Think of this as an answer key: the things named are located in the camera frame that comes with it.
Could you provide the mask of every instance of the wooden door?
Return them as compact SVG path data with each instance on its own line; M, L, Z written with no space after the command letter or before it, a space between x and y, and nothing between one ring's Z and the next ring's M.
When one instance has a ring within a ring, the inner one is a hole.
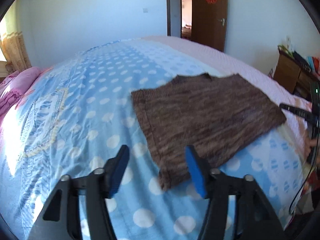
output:
M191 40L224 51L228 0L192 0Z

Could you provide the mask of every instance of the brown knit sweater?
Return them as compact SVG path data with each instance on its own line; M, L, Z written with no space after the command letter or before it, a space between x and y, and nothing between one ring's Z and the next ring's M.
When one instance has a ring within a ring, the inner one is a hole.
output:
M286 121L280 108L239 74L177 76L164 86L131 96L164 190L190 178L187 145L219 167Z

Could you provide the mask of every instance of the human hand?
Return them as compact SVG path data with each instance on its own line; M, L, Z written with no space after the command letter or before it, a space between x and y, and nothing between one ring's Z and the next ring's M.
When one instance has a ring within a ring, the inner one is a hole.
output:
M304 155L305 158L307 158L309 156L309 154L311 152L311 148L315 147L316 145L317 145L317 138L316 139L310 139L308 137L308 132L306 131L306 136L305 136L305 139L304 139L304 152L303 152L303 155ZM320 156L318 156L316 164L317 165L320 164Z

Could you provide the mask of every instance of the curtain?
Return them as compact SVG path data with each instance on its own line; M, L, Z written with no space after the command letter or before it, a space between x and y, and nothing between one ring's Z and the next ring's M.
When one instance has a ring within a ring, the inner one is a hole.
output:
M15 0L0 22L0 48L7 60L9 73L30 68L30 60L24 44L19 21L19 2Z

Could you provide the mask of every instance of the blue polka dot bedsheet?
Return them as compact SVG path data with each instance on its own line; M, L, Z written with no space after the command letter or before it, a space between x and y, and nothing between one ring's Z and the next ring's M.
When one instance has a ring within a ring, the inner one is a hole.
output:
M208 201L191 181L167 192L160 189L130 93L208 69L222 76L169 46L136 39L80 52L43 73L2 124L0 212L13 233L27 239L63 174L86 176L126 144L128 167L119 192L106 200L117 238L197 239ZM303 175L299 156L280 129L261 136L220 168L240 178L252 174L285 227ZM234 201L230 196L225 239L233 230ZM83 238L90 239L84 198L80 209Z

